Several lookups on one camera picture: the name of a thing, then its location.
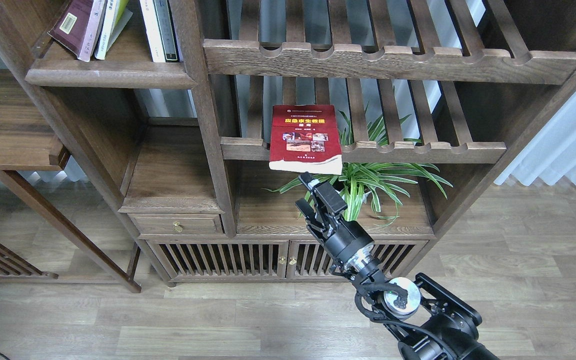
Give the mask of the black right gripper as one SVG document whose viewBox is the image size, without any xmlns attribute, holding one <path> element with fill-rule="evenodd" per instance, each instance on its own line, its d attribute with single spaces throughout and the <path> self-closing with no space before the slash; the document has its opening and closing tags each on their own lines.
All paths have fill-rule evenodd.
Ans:
<svg viewBox="0 0 576 360">
<path fill-rule="evenodd" d="M 299 181 L 306 187 L 314 201 L 314 208 L 306 199 L 295 202 L 298 210 L 305 218 L 310 233 L 320 243 L 349 243 L 350 233 L 347 223 L 343 219 L 343 212 L 347 208 L 336 189 L 328 181 L 320 182 L 308 171 L 298 175 Z"/>
</svg>

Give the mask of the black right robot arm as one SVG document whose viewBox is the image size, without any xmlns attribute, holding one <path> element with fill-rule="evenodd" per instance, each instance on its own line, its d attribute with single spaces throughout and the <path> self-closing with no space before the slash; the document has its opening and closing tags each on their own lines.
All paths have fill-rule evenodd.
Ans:
<svg viewBox="0 0 576 360">
<path fill-rule="evenodd" d="M 475 309 L 424 273 L 415 280 L 387 279 L 371 255 L 373 239 L 356 221 L 345 220 L 347 205 L 334 187 L 307 172 L 299 179 L 314 204 L 299 199 L 296 205 L 331 258 L 331 271 L 352 282 L 358 310 L 394 335 L 405 360 L 496 358 L 478 342 L 482 317 Z"/>
</svg>

